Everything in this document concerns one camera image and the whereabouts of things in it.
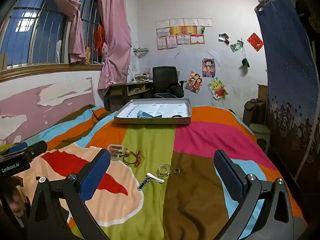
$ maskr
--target wooden desk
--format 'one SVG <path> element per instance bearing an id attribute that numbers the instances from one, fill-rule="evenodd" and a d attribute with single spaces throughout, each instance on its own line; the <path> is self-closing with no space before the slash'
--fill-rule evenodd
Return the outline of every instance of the wooden desk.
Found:
<path id="1" fill-rule="evenodd" d="M 111 85 L 104 96 L 104 108 L 114 112 L 128 103 L 131 99 L 153 98 L 153 82 L 135 82 Z"/>

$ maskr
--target bed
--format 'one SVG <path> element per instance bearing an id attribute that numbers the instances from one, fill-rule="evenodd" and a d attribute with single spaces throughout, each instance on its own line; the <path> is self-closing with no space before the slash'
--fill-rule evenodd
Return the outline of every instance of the bed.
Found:
<path id="1" fill-rule="evenodd" d="M 84 108 L 25 142 L 32 145 L 40 140 L 47 142 L 48 151 L 35 158 L 29 170 L 18 174 L 24 183 L 19 190 L 30 201 L 36 178 L 58 180 L 77 173 L 109 144 L 140 151 L 141 163 L 136 168 L 121 160 L 111 161 L 92 199 L 86 201 L 111 239 L 212 240 L 238 205 L 213 165 L 218 149 L 260 180 L 282 177 L 251 131 L 233 113 L 217 107 L 193 107 L 187 126 L 120 125 L 114 123 L 114 113 L 107 114 L 101 106 Z M 164 183 L 152 181 L 137 190 L 147 172 L 155 175 L 162 164 L 179 168 L 180 173 L 170 173 Z M 297 238 L 307 224 L 290 193 L 289 197 Z M 65 200 L 60 202 L 68 210 Z M 251 233 L 262 204 L 259 200 L 242 237 Z M 68 224 L 81 236 L 70 213 Z"/>

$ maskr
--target certificate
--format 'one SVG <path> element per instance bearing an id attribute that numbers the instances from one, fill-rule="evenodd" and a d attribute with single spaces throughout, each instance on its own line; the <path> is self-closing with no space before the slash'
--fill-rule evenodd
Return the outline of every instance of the certificate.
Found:
<path id="1" fill-rule="evenodd" d="M 166 37 L 157 37 L 157 49 L 166 49 L 167 48 L 167 41 Z"/>
<path id="2" fill-rule="evenodd" d="M 190 35 L 190 44 L 204 44 L 203 35 Z"/>
<path id="3" fill-rule="evenodd" d="M 157 29 L 158 37 L 169 36 L 169 35 L 170 35 L 170 28 Z"/>
<path id="4" fill-rule="evenodd" d="M 185 26 L 199 26 L 197 18 L 184 18 Z"/>
<path id="5" fill-rule="evenodd" d="M 199 26 L 212 27 L 212 19 L 198 19 Z"/>
<path id="6" fill-rule="evenodd" d="M 169 27 L 170 27 L 170 21 L 169 20 L 157 22 L 157 29 L 169 28 Z"/>
<path id="7" fill-rule="evenodd" d="M 170 27 L 170 34 L 169 35 L 181 35 L 183 34 L 183 27 Z"/>
<path id="8" fill-rule="evenodd" d="M 173 48 L 176 48 L 176 47 L 178 47 L 177 36 L 176 35 L 167 36 L 167 48 L 168 49 L 173 49 Z"/>
<path id="9" fill-rule="evenodd" d="M 170 20 L 170 27 L 184 26 L 183 19 Z"/>
<path id="10" fill-rule="evenodd" d="M 190 35 L 177 35 L 177 44 L 190 44 Z"/>
<path id="11" fill-rule="evenodd" d="M 197 26 L 184 26 L 183 27 L 183 34 L 197 34 Z"/>

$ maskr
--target stool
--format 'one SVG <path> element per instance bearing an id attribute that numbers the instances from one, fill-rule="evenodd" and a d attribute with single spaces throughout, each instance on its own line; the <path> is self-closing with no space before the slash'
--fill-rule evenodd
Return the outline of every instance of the stool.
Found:
<path id="1" fill-rule="evenodd" d="M 268 149 L 270 145 L 270 129 L 266 125 L 252 123 L 250 124 L 250 130 L 257 139 L 263 139 L 266 141 L 264 152 L 266 155 L 268 155 Z"/>

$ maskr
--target pink curtain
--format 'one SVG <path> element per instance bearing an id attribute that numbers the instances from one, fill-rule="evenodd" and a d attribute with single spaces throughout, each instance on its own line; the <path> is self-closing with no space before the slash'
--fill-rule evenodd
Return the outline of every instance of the pink curtain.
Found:
<path id="1" fill-rule="evenodd" d="M 69 56 L 71 63 L 85 60 L 82 21 L 80 16 L 79 0 L 55 0 L 59 8 L 71 19 L 69 37 Z"/>
<path id="2" fill-rule="evenodd" d="M 131 38 L 125 0 L 98 0 L 98 7 L 105 30 L 103 44 L 103 68 L 98 89 L 106 89 L 115 83 L 125 83 L 128 75 Z"/>

